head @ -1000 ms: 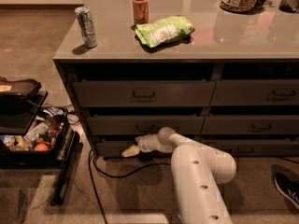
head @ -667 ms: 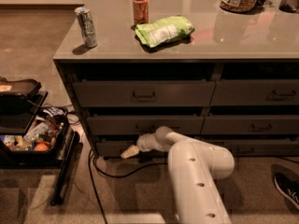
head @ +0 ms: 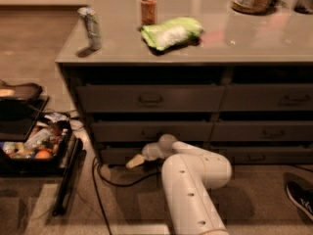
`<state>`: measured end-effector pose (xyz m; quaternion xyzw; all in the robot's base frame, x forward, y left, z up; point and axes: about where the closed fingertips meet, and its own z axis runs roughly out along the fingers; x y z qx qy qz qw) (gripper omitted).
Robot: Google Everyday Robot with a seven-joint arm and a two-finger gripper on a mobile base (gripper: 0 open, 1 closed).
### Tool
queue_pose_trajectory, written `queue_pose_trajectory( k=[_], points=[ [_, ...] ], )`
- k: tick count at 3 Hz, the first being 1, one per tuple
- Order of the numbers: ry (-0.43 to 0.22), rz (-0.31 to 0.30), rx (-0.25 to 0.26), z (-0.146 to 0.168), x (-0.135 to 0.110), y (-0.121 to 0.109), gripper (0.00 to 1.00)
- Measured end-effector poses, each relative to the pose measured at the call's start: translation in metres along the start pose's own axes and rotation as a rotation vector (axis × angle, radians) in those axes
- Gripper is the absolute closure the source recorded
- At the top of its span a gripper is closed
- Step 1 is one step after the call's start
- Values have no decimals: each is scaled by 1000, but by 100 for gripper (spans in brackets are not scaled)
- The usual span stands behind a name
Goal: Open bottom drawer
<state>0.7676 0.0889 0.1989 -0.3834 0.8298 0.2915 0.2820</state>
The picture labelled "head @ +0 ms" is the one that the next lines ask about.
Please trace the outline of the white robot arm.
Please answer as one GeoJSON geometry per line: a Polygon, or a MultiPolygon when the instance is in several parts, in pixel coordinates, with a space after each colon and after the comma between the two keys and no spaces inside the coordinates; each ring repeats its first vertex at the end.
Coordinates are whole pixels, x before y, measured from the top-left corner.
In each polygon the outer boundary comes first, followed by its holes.
{"type": "Polygon", "coordinates": [[[222,155],[178,140],[171,134],[147,144],[126,166],[162,159],[161,181],[176,235],[229,235],[208,194],[231,179],[222,155]]]}

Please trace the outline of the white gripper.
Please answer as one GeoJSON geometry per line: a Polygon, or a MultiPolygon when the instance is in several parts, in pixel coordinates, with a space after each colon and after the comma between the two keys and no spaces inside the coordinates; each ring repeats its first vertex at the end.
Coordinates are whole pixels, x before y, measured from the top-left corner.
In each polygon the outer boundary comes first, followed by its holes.
{"type": "Polygon", "coordinates": [[[158,159],[165,159],[166,152],[160,147],[158,143],[147,144],[141,154],[134,156],[127,164],[127,168],[134,168],[136,166],[142,165],[145,160],[148,162],[155,161],[158,159]]]}

